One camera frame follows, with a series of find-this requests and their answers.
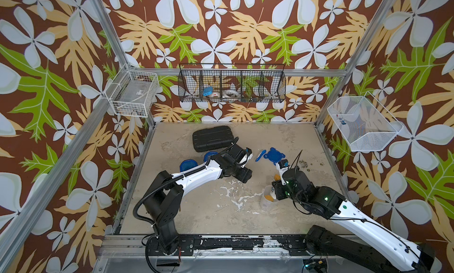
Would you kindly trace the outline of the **white bottle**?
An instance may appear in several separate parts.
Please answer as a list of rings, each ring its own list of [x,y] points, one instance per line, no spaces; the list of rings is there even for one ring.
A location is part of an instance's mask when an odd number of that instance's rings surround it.
[[[275,199],[271,195],[265,195],[264,198],[269,202],[274,202]]]

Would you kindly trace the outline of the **blue toothbrush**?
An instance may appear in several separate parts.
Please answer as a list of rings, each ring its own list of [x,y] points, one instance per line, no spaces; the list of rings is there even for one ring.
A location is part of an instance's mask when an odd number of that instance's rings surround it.
[[[256,159],[255,159],[255,162],[258,162],[266,153],[267,153],[267,150],[261,150],[261,151],[258,153],[258,155],[257,155],[257,157],[256,157]]]

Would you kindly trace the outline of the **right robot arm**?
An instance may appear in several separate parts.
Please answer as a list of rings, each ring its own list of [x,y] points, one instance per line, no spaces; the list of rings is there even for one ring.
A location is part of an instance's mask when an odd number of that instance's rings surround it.
[[[349,230],[363,244],[312,226],[304,239],[311,254],[336,255],[374,273],[428,273],[435,263],[434,250],[410,242],[371,219],[342,194],[327,186],[314,186],[287,160],[276,164],[279,180],[272,183],[275,200],[290,199],[304,215],[320,216]]]

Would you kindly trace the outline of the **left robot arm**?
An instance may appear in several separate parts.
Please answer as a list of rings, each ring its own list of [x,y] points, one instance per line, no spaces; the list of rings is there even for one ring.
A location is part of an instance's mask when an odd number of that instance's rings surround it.
[[[179,234],[175,217],[180,210],[184,195],[200,186],[225,177],[246,183],[253,171],[246,167],[253,152],[232,144],[225,150],[210,156],[206,162],[186,171],[170,174],[158,173],[145,195],[136,203],[133,216],[151,225],[159,247],[170,255],[177,250]]]

